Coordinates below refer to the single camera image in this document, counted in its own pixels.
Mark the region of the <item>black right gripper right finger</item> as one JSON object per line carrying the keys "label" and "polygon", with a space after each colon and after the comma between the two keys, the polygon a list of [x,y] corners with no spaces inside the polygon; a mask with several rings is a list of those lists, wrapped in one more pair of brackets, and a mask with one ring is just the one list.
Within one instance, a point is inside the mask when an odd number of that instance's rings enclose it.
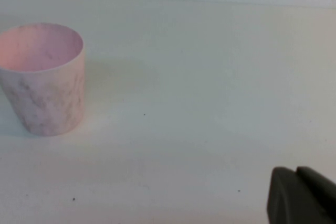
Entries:
{"label": "black right gripper right finger", "polygon": [[335,210],[335,183],[310,167],[297,167],[297,175],[325,210]]}

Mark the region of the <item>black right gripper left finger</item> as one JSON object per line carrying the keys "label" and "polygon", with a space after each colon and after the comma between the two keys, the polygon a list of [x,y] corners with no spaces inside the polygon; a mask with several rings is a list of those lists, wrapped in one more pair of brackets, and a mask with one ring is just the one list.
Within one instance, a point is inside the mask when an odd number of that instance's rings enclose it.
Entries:
{"label": "black right gripper left finger", "polygon": [[335,223],[335,210],[320,205],[296,170],[272,170],[267,201],[269,223]]}

